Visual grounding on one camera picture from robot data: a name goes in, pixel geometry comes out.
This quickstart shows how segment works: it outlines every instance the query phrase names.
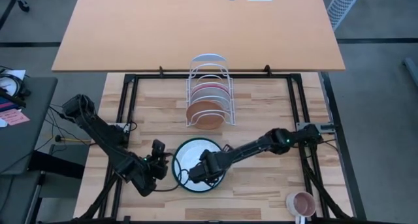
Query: wooden desk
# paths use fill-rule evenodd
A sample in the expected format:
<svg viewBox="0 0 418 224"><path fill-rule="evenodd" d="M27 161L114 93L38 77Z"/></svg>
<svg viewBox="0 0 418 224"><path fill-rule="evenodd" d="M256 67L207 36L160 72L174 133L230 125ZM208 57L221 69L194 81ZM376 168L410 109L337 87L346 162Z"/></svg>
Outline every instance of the wooden desk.
<svg viewBox="0 0 418 224"><path fill-rule="evenodd" d="M78 0L53 71L342 71L323 0Z"/></svg>
<svg viewBox="0 0 418 224"><path fill-rule="evenodd" d="M99 109L99 115L105 121L114 122L116 119L123 75L113 73L107 76ZM302 73L302 79L312 121L328 122L317 73ZM131 133L129 150L145 156L151 152L152 140L158 138L166 144L168 151L174 152L182 142L196 136L210 138L220 145L239 146L274 127L295 129L285 80L234 79L234 92L237 125L200 131L185 127L185 80L140 80L134 116L138 129ZM325 188L342 210L351 215L336 150L321 144L317 153ZM92 146L74 216L83 214L99 194L106 166L104 152ZM157 182L159 189L175 185L170 168L167 177ZM221 184L208 193L190 193L179 188L141 197L132 184L123 184L118 219L131 216L131 220L290 221L294 219L285 208L285 197L289 192L302 190L304 181L297 149L283 155L262 153L233 165ZM107 216L110 215L112 198L111 194Z"/></svg>

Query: concrete floor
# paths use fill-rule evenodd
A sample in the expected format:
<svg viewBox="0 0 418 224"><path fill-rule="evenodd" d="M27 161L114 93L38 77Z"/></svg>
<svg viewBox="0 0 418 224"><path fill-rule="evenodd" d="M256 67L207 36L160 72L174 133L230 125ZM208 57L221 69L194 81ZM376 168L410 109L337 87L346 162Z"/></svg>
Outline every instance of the concrete floor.
<svg viewBox="0 0 418 224"><path fill-rule="evenodd" d="M0 0L0 14L10 0ZM418 0L358 0L337 38L418 37ZM76 0L27 0L30 13L13 8L0 30L0 42L54 42L65 32ZM418 63L418 44L342 44L345 72L331 73L353 168L369 220L415 223L418 193L418 89L400 62ZM77 93L99 104L104 73L50 71L57 48L0 48L0 65L27 69L31 76L59 79L53 103ZM73 124L60 126L79 138L87 136ZM50 136L44 125L39 144ZM42 204L41 221L72 217L76 198Z"/></svg>

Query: cup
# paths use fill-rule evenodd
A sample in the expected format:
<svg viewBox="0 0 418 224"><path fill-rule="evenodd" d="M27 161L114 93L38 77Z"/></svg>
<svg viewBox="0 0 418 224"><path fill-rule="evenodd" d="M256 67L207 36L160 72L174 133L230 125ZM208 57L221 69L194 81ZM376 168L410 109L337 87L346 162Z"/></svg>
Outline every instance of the cup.
<svg viewBox="0 0 418 224"><path fill-rule="evenodd" d="M307 217L312 216L316 211L314 197L305 192L292 192L286 197L286 207L295 216L296 224L305 224Z"/></svg>

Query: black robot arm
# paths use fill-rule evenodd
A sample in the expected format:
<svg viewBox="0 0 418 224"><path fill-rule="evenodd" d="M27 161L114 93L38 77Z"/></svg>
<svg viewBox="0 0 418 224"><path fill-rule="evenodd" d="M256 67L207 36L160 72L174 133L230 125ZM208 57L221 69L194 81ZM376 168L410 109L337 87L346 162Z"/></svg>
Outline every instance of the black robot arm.
<svg viewBox="0 0 418 224"><path fill-rule="evenodd" d="M127 134L119 126L108 125L95 113L93 102L85 95L77 95L63 105L62 118L76 123L107 154L115 173L126 182L132 182L143 196L155 188L155 180L167 174L165 145L154 140L152 154L145 158L128 152L123 145Z"/></svg>
<svg viewBox="0 0 418 224"><path fill-rule="evenodd" d="M233 163L245 158L267 151L281 155L288 152L296 143L317 144L321 141L321 134L312 124L296 132L289 132L287 129L272 129L257 140L235 149L226 146L226 150L220 152L203 151L200 157L201 162L190 169L189 177L192 182L205 182L213 185Z"/></svg>

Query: brown plate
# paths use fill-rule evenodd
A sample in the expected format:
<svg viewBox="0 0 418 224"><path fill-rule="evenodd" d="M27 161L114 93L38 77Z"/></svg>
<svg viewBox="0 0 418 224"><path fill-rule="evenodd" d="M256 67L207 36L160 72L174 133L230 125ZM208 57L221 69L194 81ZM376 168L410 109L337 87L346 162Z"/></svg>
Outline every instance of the brown plate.
<svg viewBox="0 0 418 224"><path fill-rule="evenodd" d="M187 112L185 113L187 120L191 121L191 117L194 114L201 112L203 110L223 110L223 109L221 106L211 101L199 101L199 102L191 104L189 108L187 109ZM197 114L193 119L197 120L197 118L200 115L203 115L206 113L207 112ZM223 112L216 112L216 113L225 117L225 114ZM200 120L193 126L195 126L198 129L216 129L222 123L223 123L223 118L221 116L210 115L210 116L202 116Z"/></svg>

